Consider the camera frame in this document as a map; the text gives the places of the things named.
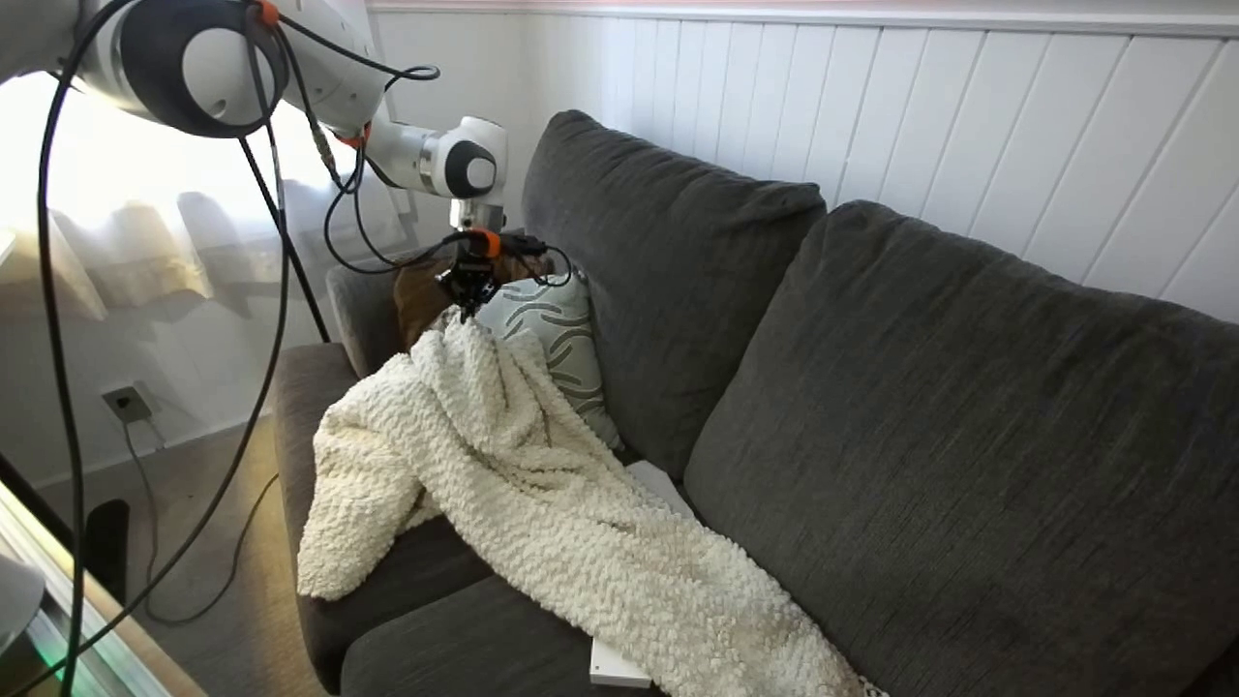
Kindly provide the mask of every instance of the blanket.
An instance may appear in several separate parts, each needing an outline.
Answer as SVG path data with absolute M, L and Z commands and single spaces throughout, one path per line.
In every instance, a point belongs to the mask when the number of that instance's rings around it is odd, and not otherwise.
M 502 580 L 665 693 L 866 693 L 775 575 L 625 473 L 536 349 L 460 313 L 332 404 L 313 453 L 301 597 L 346 597 L 442 512 Z

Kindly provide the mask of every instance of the electrical outlet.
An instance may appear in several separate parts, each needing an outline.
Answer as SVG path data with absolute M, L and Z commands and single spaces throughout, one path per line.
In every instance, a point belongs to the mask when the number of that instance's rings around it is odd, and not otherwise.
M 120 422 L 146 422 L 153 417 L 153 407 L 136 384 L 105 392 L 105 404 Z

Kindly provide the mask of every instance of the wire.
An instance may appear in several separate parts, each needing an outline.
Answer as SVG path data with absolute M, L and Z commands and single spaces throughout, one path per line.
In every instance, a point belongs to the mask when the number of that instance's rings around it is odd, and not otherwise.
M 61 313 L 57 313 L 57 295 L 53 295 L 53 259 L 49 259 L 49 149 L 53 149 L 53 131 L 69 98 L 69 86 L 82 71 L 84 49 L 101 33 L 101 25 L 125 13 L 132 0 L 111 0 L 101 9 L 101 15 L 88 18 L 82 29 L 69 60 L 57 74 L 49 107 L 48 107 L 48 126 L 43 126 L 43 149 L 40 149 L 40 286 L 43 286 L 43 311 L 48 311 L 48 338 L 49 338 L 49 362 L 53 362 L 53 392 L 57 392 L 57 409 L 61 409 L 61 429 L 67 429 L 67 447 L 69 447 L 69 482 L 73 482 L 73 601 L 69 601 L 69 637 L 67 637 L 67 658 L 57 662 L 61 673 L 61 693 L 73 693 L 78 682 L 78 654 L 82 646 L 82 597 L 84 597 L 84 469 L 82 469 L 82 436 L 78 436 L 78 417 L 73 417 L 73 386 L 69 386 L 69 367 L 67 367 L 67 334 L 61 334 Z
M 156 562 L 158 562 L 158 525 L 164 525 L 164 522 L 158 522 L 158 502 L 156 502 L 153 473 L 146 473 L 138 447 L 132 446 L 132 427 L 129 427 L 129 422 L 125 422 L 125 447 L 129 447 L 132 469 L 136 469 L 138 480 L 145 480 L 145 499 L 146 499 L 146 512 L 153 512 L 153 553 L 146 553 L 146 586 L 153 586 Z M 164 615 L 164 610 L 156 610 L 156 592 L 153 592 L 145 609 L 146 609 L 146 615 L 153 615 L 156 624 L 164 624 L 164 626 L 199 624 L 203 615 L 208 615 L 208 610 L 229 597 L 229 589 L 238 586 L 238 573 L 239 573 L 239 551 L 245 551 L 249 529 L 256 525 L 258 508 L 265 508 L 266 493 L 275 489 L 275 480 L 278 480 L 278 473 L 266 476 L 266 482 L 258 489 L 256 502 L 251 502 L 249 516 L 245 516 L 245 525 L 239 525 L 239 533 L 238 533 L 238 542 L 234 542 L 234 564 L 229 564 L 224 586 L 222 586 L 199 610 L 190 610 L 190 615 Z
M 305 86 L 298 49 L 288 41 L 288 33 L 283 33 L 278 25 L 275 25 L 273 33 L 275 33 L 275 41 L 283 47 L 288 64 L 289 64 L 289 74 L 296 74 L 296 86 L 298 86 L 298 91 L 301 91 L 301 112 L 305 112 L 311 139 L 313 139 L 313 145 L 318 145 L 318 157 L 320 157 L 326 173 L 332 179 L 332 185 L 346 189 L 347 182 L 340 179 L 338 156 L 332 156 L 332 145 L 326 143 L 326 135 L 320 135 L 320 126 L 318 126 L 318 112 L 313 112 L 313 102 L 311 102 L 311 86 Z
M 208 499 L 208 508 L 203 512 L 203 517 L 194 522 L 194 529 L 185 533 L 185 542 L 172 553 L 172 562 L 156 573 L 156 580 L 136 592 L 98 633 L 82 637 L 82 589 L 84 589 L 84 569 L 82 569 L 82 529 L 84 529 L 84 476 L 82 476 L 82 441 L 78 441 L 78 422 L 73 422 L 73 407 L 69 407 L 69 370 L 67 370 L 67 339 L 61 339 L 61 325 L 57 325 L 57 302 L 53 302 L 53 273 L 49 273 L 49 204 L 48 204 L 48 195 L 49 195 L 49 145 L 53 145 L 53 131 L 57 131 L 57 114 L 67 107 L 67 91 L 69 91 L 69 82 L 73 74 L 82 71 L 82 58 L 88 49 L 88 41 L 98 37 L 98 29 L 132 0 L 111 0 L 93 22 L 88 29 L 82 33 L 82 41 L 73 47 L 67 71 L 61 71 L 61 82 L 57 82 L 57 91 L 49 98 L 49 112 L 48 112 L 48 131 L 43 131 L 43 149 L 40 149 L 40 277 L 43 277 L 43 304 L 48 304 L 48 325 L 49 325 L 49 361 L 53 361 L 53 378 L 57 378 L 57 407 L 61 407 L 61 422 L 67 422 L 67 441 L 69 441 L 69 469 L 73 469 L 73 609 L 69 609 L 69 646 L 67 646 L 67 658 L 61 662 L 49 662 L 43 666 L 43 673 L 34 673 L 31 682 L 14 685 L 14 697 L 18 693 L 31 693 L 40 682 L 53 679 L 57 671 L 61 673 L 61 693 L 73 690 L 73 666 L 78 666 L 78 654 L 98 646 L 111 626 L 120 626 L 164 580 L 165 573 L 185 557 L 185 551 L 203 538 L 207 522 L 218 516 L 229 482 L 238 480 L 238 469 L 245 460 L 245 447 L 256 432 L 256 422 L 265 415 L 265 404 L 266 404 L 266 392 L 273 392 L 273 378 L 275 378 L 275 362 L 278 362 L 278 349 L 283 349 L 283 334 L 288 334 L 288 289 L 289 289 L 289 235 L 288 235 L 288 213 L 283 213 L 283 189 L 273 198 L 266 182 L 265 182 L 265 171 L 256 165 L 251 157 L 251 145 L 249 139 L 239 139 L 249 162 L 251 162 L 251 173 L 265 189 L 265 202 L 273 210 L 273 220 L 283 235 L 283 264 L 278 264 L 278 316 L 275 316 L 275 339 L 273 339 L 273 356 L 266 356 L 266 374 L 265 374 L 265 386 L 256 396 L 256 407 L 245 422 L 245 432 L 239 432 L 239 446 L 234 453 L 234 463 L 224 473 L 224 482 L 218 489 L 218 497 Z M 273 157 L 275 157 L 275 173 L 278 173 L 278 143 L 275 143 L 275 126 L 266 121 L 266 139 L 273 139 Z
M 347 60 L 362 60 L 362 64 L 369 64 L 369 71 L 377 71 L 377 74 L 389 74 L 393 82 L 438 82 L 438 77 L 442 77 L 438 64 L 408 64 L 408 71 L 396 71 L 396 64 L 384 64 L 384 60 L 377 60 L 377 58 L 363 58 L 363 55 L 355 55 L 355 49 L 347 49 L 347 47 L 340 47 L 340 41 L 311 29 L 311 25 L 301 25 L 301 22 L 289 18 L 289 15 L 278 15 L 278 22 L 288 22 L 289 29 L 305 33 L 311 41 L 318 41 L 318 47 L 326 47 L 326 49 L 346 55 Z

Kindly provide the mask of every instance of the couch cushion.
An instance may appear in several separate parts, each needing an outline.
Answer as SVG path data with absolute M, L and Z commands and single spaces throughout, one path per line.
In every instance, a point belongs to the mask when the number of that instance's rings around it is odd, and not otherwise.
M 680 473 L 822 210 L 819 185 L 740 179 L 586 112 L 547 124 L 526 224 L 588 271 L 609 409 L 637 453 Z
M 895 693 L 1181 693 L 1239 629 L 1239 330 L 846 204 L 684 493 Z
M 598 690 L 588 633 L 488 575 L 355 637 L 346 658 L 346 693 L 586 697 Z

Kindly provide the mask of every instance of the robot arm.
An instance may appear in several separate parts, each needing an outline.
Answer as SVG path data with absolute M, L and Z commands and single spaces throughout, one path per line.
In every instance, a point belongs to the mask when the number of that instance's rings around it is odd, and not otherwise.
M 5 0 L 0 82 L 49 71 L 101 9 L 105 0 Z M 455 198 L 457 232 L 502 229 L 502 131 L 473 114 L 449 131 L 393 124 L 378 112 L 389 74 L 363 64 L 377 49 L 347 9 L 129 0 L 101 25 L 82 82 L 190 135 L 249 135 L 289 102 L 362 145 L 393 185 Z

